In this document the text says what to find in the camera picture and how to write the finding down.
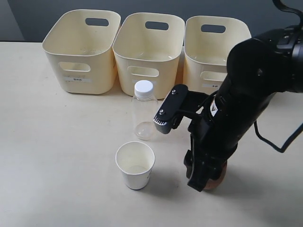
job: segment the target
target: cable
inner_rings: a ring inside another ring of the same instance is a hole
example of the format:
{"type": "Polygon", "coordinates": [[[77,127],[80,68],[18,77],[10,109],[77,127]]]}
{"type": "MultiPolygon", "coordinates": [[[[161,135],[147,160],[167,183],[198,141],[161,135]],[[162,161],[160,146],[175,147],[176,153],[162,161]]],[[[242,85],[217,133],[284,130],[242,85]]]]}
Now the cable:
{"type": "Polygon", "coordinates": [[[303,131],[303,123],[300,125],[300,127],[294,131],[294,133],[286,140],[286,142],[283,144],[282,148],[279,148],[277,145],[275,145],[273,142],[265,139],[264,137],[262,137],[259,133],[258,130],[258,125],[257,125],[257,121],[254,122],[254,126],[255,126],[255,132],[257,137],[262,140],[263,142],[267,143],[268,145],[270,145],[273,149],[275,149],[276,151],[280,152],[280,153],[284,153],[286,151],[286,149],[289,147],[289,145],[301,134],[301,132],[303,131]]]}

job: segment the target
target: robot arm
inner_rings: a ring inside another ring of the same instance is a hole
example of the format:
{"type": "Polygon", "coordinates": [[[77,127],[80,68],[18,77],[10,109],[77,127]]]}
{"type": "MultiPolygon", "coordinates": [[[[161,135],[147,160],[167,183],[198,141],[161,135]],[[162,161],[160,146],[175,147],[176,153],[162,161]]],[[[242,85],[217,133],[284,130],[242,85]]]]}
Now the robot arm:
{"type": "MultiPolygon", "coordinates": [[[[191,150],[184,159],[188,185],[202,191],[209,179],[217,180],[227,159],[237,149],[238,141],[255,124],[276,92],[303,92],[303,14],[286,7],[279,0],[274,4],[282,11],[296,13],[300,25],[277,29],[236,45],[227,59],[227,76],[220,89],[211,94],[188,91],[176,85],[154,117],[157,129],[167,134],[176,129],[183,116],[192,119],[191,150]]],[[[282,148],[303,131],[303,124],[282,148]]]]}

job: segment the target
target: storage bin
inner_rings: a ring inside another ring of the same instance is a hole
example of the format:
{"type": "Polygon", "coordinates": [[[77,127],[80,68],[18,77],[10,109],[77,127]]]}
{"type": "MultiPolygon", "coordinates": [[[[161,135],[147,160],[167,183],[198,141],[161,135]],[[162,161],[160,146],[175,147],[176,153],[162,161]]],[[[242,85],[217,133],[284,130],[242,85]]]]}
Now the storage bin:
{"type": "Polygon", "coordinates": [[[120,20],[112,11],[78,9],[53,26],[42,47],[65,91],[102,94],[112,88],[117,75],[112,44],[120,20]]]}
{"type": "Polygon", "coordinates": [[[247,25],[228,17],[196,16],[185,28],[183,83],[189,90],[211,94],[224,81],[231,49],[251,38],[247,25]]]}
{"type": "Polygon", "coordinates": [[[165,98],[173,88],[182,50],[185,23],[167,14],[135,13],[126,18],[115,39],[122,90],[134,95],[139,80],[154,84],[154,94],[165,98]]]}

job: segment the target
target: paper cup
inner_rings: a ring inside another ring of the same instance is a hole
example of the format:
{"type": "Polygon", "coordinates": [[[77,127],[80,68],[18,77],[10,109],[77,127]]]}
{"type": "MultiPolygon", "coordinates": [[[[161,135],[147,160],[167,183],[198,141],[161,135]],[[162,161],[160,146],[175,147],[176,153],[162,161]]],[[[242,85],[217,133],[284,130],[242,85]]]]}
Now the paper cup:
{"type": "Polygon", "coordinates": [[[128,142],[116,153],[116,164],[122,172],[124,182],[133,190],[147,185],[154,163],[152,149],[142,142],[128,142]]]}

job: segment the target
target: plastic bottle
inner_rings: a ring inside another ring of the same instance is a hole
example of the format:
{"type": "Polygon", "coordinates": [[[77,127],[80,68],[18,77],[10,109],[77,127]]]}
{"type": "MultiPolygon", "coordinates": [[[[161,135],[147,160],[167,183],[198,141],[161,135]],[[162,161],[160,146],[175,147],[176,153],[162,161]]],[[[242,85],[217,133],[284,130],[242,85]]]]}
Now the plastic bottle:
{"type": "Polygon", "coordinates": [[[156,132],[153,118],[158,110],[158,100],[153,94],[153,84],[140,80],[134,86],[132,112],[134,133],[142,140],[149,140],[156,132]]]}

